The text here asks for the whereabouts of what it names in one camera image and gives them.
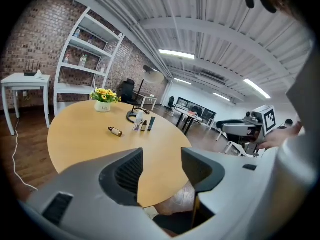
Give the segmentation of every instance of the potted plant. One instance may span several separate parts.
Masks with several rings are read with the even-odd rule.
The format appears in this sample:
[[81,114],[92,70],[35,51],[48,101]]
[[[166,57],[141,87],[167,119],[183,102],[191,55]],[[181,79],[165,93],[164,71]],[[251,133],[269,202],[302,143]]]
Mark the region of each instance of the potted plant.
[[117,97],[117,94],[112,90],[96,88],[90,93],[90,98],[96,100],[94,108],[98,112],[109,112],[111,110],[111,103],[121,101],[121,97]]

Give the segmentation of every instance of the person's arm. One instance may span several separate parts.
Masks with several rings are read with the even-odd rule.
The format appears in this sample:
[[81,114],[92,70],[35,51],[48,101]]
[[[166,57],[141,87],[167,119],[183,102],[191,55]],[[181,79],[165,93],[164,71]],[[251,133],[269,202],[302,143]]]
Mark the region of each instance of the person's arm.
[[302,127],[302,123],[298,121],[294,126],[288,129],[275,129],[265,137],[264,142],[258,146],[258,149],[262,150],[280,147],[287,138],[297,136]]

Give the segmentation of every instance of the lamp shade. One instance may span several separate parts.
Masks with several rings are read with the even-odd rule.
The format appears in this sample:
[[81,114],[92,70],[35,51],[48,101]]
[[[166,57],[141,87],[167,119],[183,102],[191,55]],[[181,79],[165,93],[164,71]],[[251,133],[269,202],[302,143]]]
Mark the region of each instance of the lamp shade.
[[158,71],[150,70],[144,73],[143,79],[149,84],[159,84],[164,80],[164,75]]

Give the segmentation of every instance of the desk lamp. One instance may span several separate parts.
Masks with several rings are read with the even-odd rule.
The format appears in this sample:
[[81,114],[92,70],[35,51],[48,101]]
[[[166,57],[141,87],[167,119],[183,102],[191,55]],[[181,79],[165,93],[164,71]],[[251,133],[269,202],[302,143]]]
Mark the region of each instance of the desk lamp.
[[[145,70],[145,73],[143,75],[143,79],[140,84],[140,88],[139,88],[139,91],[136,95],[135,101],[137,101],[137,99],[138,99],[138,96],[140,94],[140,90],[141,90],[141,87],[142,87],[144,81],[146,81],[149,84],[159,84],[164,80],[164,75],[162,73],[160,73],[158,70],[155,70],[147,65],[144,65],[143,69]],[[131,120],[131,118],[137,116],[137,113],[134,112],[134,109],[135,109],[135,105],[133,105],[132,110],[126,114],[126,119],[131,123],[135,122],[135,121]]]

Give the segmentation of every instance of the white ceiling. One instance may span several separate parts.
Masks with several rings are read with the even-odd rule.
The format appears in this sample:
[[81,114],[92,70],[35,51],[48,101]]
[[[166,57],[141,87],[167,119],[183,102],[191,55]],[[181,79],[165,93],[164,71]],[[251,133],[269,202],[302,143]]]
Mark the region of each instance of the white ceiling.
[[[256,94],[244,79],[271,97],[286,92],[311,50],[307,29],[289,16],[271,14],[260,0],[96,0],[139,39],[168,78],[239,99]],[[160,55],[158,49],[196,59]],[[200,72],[224,80],[223,88],[195,78]]]

